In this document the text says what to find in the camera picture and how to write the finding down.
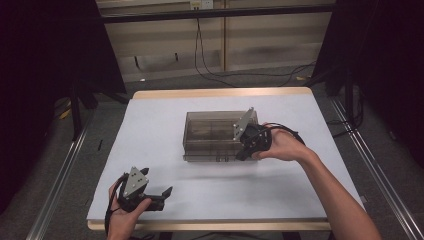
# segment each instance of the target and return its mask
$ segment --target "gray carpet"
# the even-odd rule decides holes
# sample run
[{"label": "gray carpet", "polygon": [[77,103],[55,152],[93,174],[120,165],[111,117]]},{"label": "gray carpet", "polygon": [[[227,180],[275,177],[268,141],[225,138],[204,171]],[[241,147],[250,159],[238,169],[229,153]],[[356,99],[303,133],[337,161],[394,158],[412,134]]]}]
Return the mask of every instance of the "gray carpet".
[{"label": "gray carpet", "polygon": [[[261,69],[245,71],[267,74],[289,73],[293,68]],[[311,69],[297,75],[308,75]],[[236,87],[273,87],[285,82],[287,77],[231,76],[220,78]],[[300,86],[304,82],[291,80],[286,86]],[[201,76],[152,80],[126,85],[131,97],[139,90],[192,89],[229,87],[219,82],[205,80]],[[312,88],[318,105],[326,120],[338,119],[330,99],[326,97],[323,84]],[[64,193],[62,194],[45,239],[105,239],[103,232],[88,229],[86,215],[97,181],[103,171],[108,154],[119,130],[125,105],[113,102],[105,96],[97,96],[100,104],[88,126],[87,137],[75,162]],[[329,125],[333,134],[344,131],[340,125]],[[378,115],[365,104],[364,122],[359,128],[377,161],[384,169],[395,190],[414,214],[420,226],[424,225],[424,171],[412,160],[402,143],[392,140],[388,129]],[[24,239],[31,228],[44,199],[47,197],[57,172],[69,150],[72,138],[72,122],[54,120],[48,134],[44,154],[34,168],[27,184],[19,191],[9,208],[0,216],[1,239]],[[376,183],[363,163],[358,151],[346,134],[335,138],[358,193],[365,196],[366,210],[376,222],[384,239],[408,239],[396,216],[387,204]],[[185,239],[179,233],[175,239]],[[328,233],[304,232],[302,239],[326,239]]]}]

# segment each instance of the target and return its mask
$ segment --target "wall outlet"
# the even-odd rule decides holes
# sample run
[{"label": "wall outlet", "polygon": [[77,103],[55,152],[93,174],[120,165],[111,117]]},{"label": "wall outlet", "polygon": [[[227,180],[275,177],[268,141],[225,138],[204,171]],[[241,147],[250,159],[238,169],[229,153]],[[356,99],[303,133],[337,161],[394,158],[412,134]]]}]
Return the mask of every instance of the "wall outlet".
[{"label": "wall outlet", "polygon": [[190,9],[191,10],[200,10],[200,9],[202,9],[202,1],[201,0],[190,1]]},{"label": "wall outlet", "polygon": [[201,9],[213,9],[213,0],[202,0]]}]

